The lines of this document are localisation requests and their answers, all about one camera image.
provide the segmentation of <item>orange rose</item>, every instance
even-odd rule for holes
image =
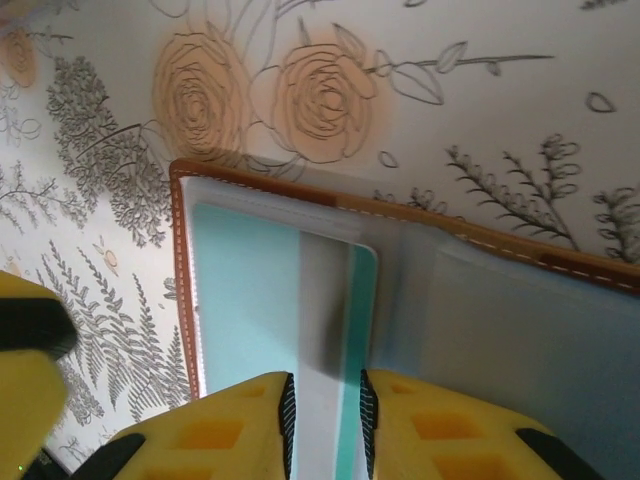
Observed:
[[[174,35],[156,64],[153,105],[175,153],[237,163],[233,154],[244,150],[251,119],[248,85],[238,56],[215,30]]]
[[[23,88],[36,79],[36,61],[31,39],[24,28],[18,28],[0,40],[0,63],[11,79]]]
[[[250,93],[256,115],[280,147],[329,163],[362,147],[377,88],[348,52],[328,44],[293,50],[284,67],[263,70]]]

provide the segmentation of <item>square cutout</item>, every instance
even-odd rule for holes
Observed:
[[[240,393],[240,396],[245,398],[258,398],[264,395],[265,391],[266,391],[266,388],[264,388],[262,385],[255,385],[251,388],[247,388],[246,390],[242,391]]]
[[[480,429],[467,417],[452,412],[424,412],[411,417],[423,440],[481,438]]]
[[[210,480],[213,470],[202,468],[153,469],[145,472],[143,480]]]
[[[174,448],[228,450],[236,444],[243,428],[244,423],[238,420],[205,420],[186,427]]]
[[[433,463],[443,480],[518,480],[498,455],[439,456]]]
[[[403,385],[401,383],[392,384],[391,391],[393,393],[400,393],[400,394],[416,393],[415,389],[409,387],[408,385]]]

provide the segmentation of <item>card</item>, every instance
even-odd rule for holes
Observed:
[[[378,260],[363,245],[196,204],[202,391],[294,374],[293,478],[363,478],[359,417]]]

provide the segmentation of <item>black mesh strip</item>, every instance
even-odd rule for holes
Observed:
[[[287,480],[291,477],[291,463],[293,461],[293,438],[296,428],[296,389],[293,383],[293,374],[287,376],[278,406],[280,420],[280,435],[283,444],[284,474]]]
[[[373,479],[373,464],[376,459],[374,432],[378,428],[378,396],[366,370],[360,375],[360,420],[364,437],[364,453],[367,458],[367,473]]]

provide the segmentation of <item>floral wallpaper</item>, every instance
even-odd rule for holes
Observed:
[[[190,156],[640,263],[635,0],[49,0],[0,39],[0,266],[80,331],[76,468],[188,400],[168,165]]]

